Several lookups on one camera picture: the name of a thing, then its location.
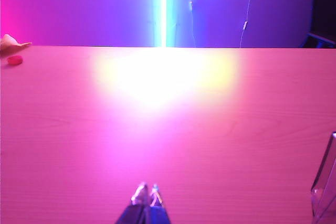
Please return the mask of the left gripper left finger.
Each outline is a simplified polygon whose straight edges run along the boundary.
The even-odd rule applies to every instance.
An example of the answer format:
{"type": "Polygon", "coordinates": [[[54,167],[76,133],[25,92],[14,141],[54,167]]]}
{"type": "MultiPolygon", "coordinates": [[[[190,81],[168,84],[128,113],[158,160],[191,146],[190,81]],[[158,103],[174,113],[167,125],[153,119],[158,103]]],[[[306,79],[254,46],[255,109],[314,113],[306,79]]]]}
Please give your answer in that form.
{"type": "Polygon", "coordinates": [[[143,212],[146,206],[149,205],[149,189],[145,182],[142,182],[136,188],[131,196],[130,204],[124,209],[120,217],[117,219],[117,224],[136,224],[143,220],[143,212]]]}

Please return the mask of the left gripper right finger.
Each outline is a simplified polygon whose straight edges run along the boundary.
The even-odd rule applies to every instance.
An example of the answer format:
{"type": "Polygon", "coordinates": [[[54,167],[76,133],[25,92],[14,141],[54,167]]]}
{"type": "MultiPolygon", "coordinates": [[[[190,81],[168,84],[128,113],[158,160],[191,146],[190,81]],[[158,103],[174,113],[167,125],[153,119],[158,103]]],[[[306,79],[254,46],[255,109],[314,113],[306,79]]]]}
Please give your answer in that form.
{"type": "Polygon", "coordinates": [[[157,184],[153,185],[150,192],[149,206],[146,208],[146,222],[149,224],[171,224],[157,184]]]}

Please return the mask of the pale human hand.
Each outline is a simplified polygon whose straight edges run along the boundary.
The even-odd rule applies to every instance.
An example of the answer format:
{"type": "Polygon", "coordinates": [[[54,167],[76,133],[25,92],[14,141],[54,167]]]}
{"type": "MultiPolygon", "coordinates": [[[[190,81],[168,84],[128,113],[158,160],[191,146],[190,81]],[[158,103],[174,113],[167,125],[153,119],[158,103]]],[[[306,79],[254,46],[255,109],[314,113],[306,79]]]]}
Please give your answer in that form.
{"type": "Polygon", "coordinates": [[[17,50],[30,46],[31,42],[18,43],[17,40],[9,34],[5,34],[1,38],[1,52],[17,50]]]}

